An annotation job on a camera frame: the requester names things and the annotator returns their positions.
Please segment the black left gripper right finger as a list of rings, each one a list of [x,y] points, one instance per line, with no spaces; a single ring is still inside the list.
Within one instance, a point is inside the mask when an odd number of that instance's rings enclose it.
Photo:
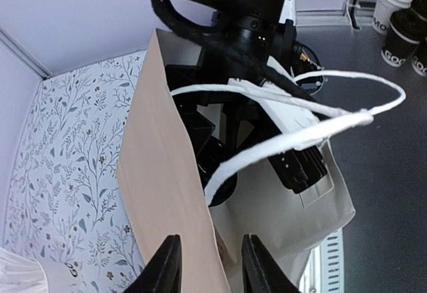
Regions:
[[[244,292],[300,293],[255,234],[243,236],[242,277]]]

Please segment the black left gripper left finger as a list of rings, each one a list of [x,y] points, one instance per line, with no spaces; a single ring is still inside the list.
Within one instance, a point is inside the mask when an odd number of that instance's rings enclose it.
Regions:
[[[179,235],[168,235],[124,293],[181,292],[182,248]]]

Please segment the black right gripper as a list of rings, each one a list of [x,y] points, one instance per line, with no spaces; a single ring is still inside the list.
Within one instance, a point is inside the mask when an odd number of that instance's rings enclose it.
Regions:
[[[203,187],[222,162],[266,139],[266,115],[258,103],[242,94],[201,91],[183,93],[173,100],[191,140]],[[225,107],[224,143],[213,136],[216,124],[197,110],[211,104]]]

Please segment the brown paper bag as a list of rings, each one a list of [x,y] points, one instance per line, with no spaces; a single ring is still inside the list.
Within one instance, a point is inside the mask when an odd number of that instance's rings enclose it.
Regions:
[[[117,165],[121,197],[144,262],[149,262],[168,235],[179,235],[183,249],[184,292],[230,292],[236,285],[238,247],[246,233],[260,237],[279,261],[307,252],[331,233],[343,228],[355,214],[346,183],[336,165],[330,138],[353,127],[368,125],[374,116],[406,99],[393,85],[396,99],[349,112],[291,97],[271,83],[263,93],[277,100],[292,98],[307,103],[296,112],[290,129],[309,131],[317,144],[328,175],[310,190],[295,195],[280,187],[267,159],[240,171],[233,156],[220,164],[203,187],[190,138],[173,98],[180,93],[167,86],[162,39],[170,32],[153,32],[135,90]],[[184,88],[197,91],[242,93],[239,82],[202,84]]]

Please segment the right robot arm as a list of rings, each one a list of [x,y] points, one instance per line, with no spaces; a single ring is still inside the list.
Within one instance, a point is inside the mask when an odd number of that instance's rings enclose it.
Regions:
[[[201,47],[196,65],[165,69],[179,114],[196,147],[200,180],[206,186],[219,165],[238,151],[276,135],[278,129],[254,101],[240,93],[185,87],[225,85],[231,78],[272,82],[293,97],[309,95],[268,66],[269,57],[292,60],[296,30],[280,22],[285,0],[151,0],[155,14],[177,36]]]

